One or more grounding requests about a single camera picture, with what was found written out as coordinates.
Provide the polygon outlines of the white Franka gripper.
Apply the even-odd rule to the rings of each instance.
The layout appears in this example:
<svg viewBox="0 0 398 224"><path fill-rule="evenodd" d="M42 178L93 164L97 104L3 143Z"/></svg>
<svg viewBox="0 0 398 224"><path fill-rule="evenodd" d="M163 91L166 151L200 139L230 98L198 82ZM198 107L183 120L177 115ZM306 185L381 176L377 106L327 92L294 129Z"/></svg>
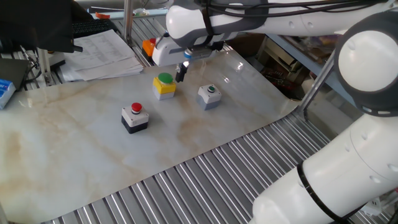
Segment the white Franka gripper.
<svg viewBox="0 0 398 224"><path fill-rule="evenodd" d="M206 46L181 47L177 45L166 32L156 39L152 53L154 63L159 67L178 64L176 68L176 82L182 82L189 67L189 61L211 57L215 51L223 48L224 41L232 39L232 33L213 36Z"/></svg>

